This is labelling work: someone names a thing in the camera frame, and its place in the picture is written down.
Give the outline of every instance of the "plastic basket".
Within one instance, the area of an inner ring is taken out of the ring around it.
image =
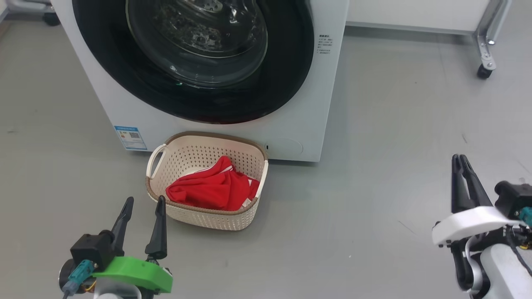
[[[153,163],[162,153],[152,173]],[[178,221],[221,230],[242,230],[251,224],[268,172],[264,149],[249,140],[204,132],[185,132],[172,136],[149,158],[146,168],[146,189],[157,202],[166,197],[166,188],[178,178],[207,168],[221,156],[231,159],[236,170],[258,180],[259,189],[251,203],[238,211],[218,211],[175,203],[167,199],[167,215]]]

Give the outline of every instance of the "black cable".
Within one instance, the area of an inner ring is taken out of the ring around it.
[[[530,267],[527,265],[527,262],[525,262],[525,260],[523,259],[519,251],[517,250],[517,246],[513,242],[512,236],[510,235],[511,233],[512,233],[512,228],[508,226],[508,228],[506,228],[506,240],[508,241],[508,245],[510,246],[510,248],[512,248],[512,251],[516,254],[517,259],[519,260],[521,265],[523,265],[523,267],[527,269],[528,274],[532,276],[532,270],[530,269]]]

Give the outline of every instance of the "washing machine door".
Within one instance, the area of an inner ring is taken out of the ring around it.
[[[240,123],[286,104],[314,53],[303,0],[73,0],[102,67],[177,117]]]

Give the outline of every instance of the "white wall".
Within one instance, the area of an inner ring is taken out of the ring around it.
[[[475,31],[489,0],[351,0],[347,22]]]

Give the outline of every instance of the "brown basket rim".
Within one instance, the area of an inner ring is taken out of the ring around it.
[[[231,135],[209,133],[209,132],[187,131],[187,132],[175,134],[174,136],[168,138],[168,140],[166,140],[165,144],[168,145],[172,141],[174,141],[174,140],[176,140],[176,139],[178,139],[180,137],[185,137],[185,136],[200,136],[200,137],[210,137],[210,138],[217,138],[217,139],[227,139],[227,140],[232,140],[232,141],[236,141],[236,142],[240,142],[240,143],[249,144],[249,145],[252,145],[252,146],[256,147],[257,149],[259,149],[261,151],[261,153],[262,153],[262,155],[264,157],[264,162],[268,161],[268,155],[267,155],[266,151],[258,143],[253,142],[251,140],[244,139],[244,138],[231,136]],[[151,182],[151,178],[150,177],[146,177],[146,189],[148,190],[148,194],[150,195],[150,197],[153,200],[155,200],[154,198],[158,198],[159,196],[157,196],[153,192],[152,186],[150,185],[150,182]],[[251,203],[249,205],[247,205],[247,207],[245,207],[243,210],[237,210],[237,211],[220,211],[220,210],[204,209],[202,207],[195,207],[195,206],[190,206],[190,205],[186,205],[186,204],[175,203],[175,202],[169,200],[168,198],[166,198],[166,204],[169,205],[169,206],[178,207],[178,208],[181,208],[181,209],[184,209],[184,210],[188,210],[188,211],[207,213],[207,214],[214,214],[214,215],[236,216],[236,215],[240,215],[240,214],[243,214],[243,213],[249,211],[255,205],[255,203],[257,203],[258,199],[259,198],[256,196],[251,201]]]

